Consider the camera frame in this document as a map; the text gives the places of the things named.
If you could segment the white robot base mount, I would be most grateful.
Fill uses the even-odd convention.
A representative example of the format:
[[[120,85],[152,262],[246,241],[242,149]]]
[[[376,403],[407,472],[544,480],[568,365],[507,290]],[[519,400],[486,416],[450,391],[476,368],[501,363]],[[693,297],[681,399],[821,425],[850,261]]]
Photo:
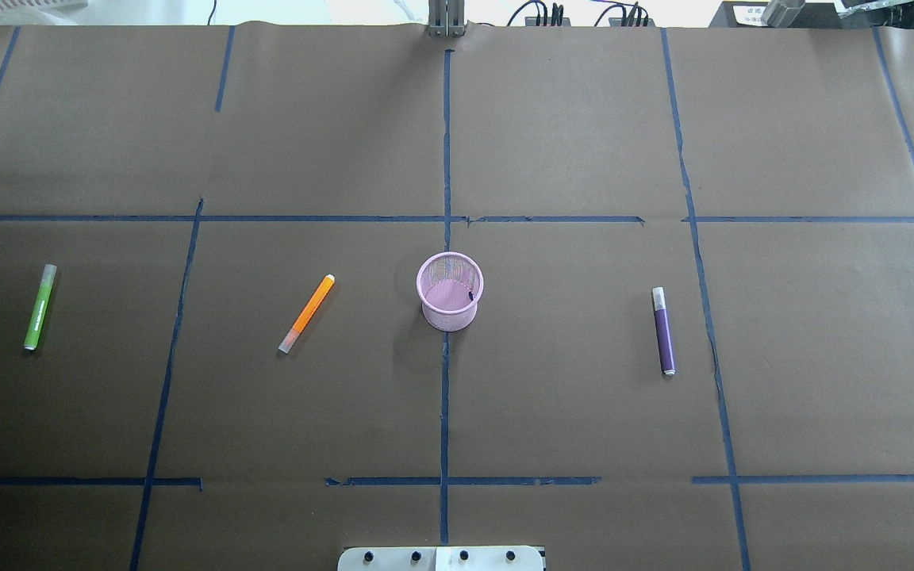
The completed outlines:
[[[368,546],[347,548],[337,570],[545,570],[543,548],[511,546]]]

